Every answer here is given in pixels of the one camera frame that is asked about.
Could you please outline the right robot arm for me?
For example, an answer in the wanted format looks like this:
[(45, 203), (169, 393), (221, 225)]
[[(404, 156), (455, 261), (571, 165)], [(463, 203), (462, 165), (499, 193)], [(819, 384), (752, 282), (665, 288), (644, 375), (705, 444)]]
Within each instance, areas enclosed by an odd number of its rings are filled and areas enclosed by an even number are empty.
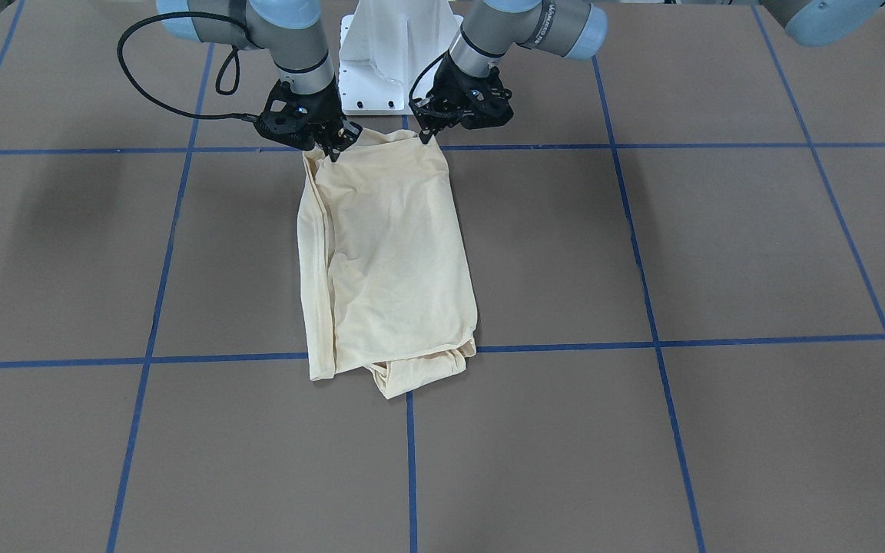
[(319, 148), (337, 161), (353, 146), (362, 127), (344, 113), (336, 67), (317, 1), (158, 1), (157, 14), (130, 25), (116, 45), (118, 64), (132, 87), (148, 101), (154, 96), (134, 77), (125, 59), (129, 38), (148, 25), (162, 24), (184, 41), (227, 45), (222, 70), (239, 69), (242, 51), (270, 54), (277, 81), (259, 114), (226, 113), (224, 119), (252, 124), (266, 140), (299, 151)]

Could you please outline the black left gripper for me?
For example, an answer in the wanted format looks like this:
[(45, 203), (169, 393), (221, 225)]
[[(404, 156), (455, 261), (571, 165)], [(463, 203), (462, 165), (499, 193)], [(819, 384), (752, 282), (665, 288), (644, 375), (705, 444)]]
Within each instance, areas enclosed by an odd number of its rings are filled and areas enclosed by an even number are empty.
[(467, 130), (499, 128), (514, 116), (512, 91), (503, 87), (499, 68), (484, 77), (463, 72), (450, 54), (439, 54), (409, 88), (408, 106), (420, 126), (422, 144), (457, 125)]

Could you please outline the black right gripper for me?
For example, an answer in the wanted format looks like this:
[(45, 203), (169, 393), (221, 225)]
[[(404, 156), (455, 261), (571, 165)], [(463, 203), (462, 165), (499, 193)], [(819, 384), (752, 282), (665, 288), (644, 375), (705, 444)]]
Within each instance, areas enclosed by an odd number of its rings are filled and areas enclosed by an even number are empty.
[(353, 146), (363, 130), (344, 114), (334, 79), (312, 94), (298, 94), (288, 81), (277, 81), (253, 126), (264, 139), (306, 153), (320, 147), (331, 161)]

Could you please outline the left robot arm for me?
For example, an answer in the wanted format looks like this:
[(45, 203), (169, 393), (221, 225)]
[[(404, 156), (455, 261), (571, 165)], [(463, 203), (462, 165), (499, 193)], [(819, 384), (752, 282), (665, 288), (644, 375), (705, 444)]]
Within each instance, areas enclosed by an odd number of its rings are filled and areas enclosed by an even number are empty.
[[(870, 20), (879, 1), (763, 1), (761, 6), (798, 45), (831, 45)], [(452, 43), (428, 65), (431, 88), (409, 94), (409, 108), (428, 144), (439, 132), (498, 128), (512, 119), (512, 91), (499, 63), (512, 46), (588, 60), (608, 34), (605, 11), (589, 1), (474, 1)]]

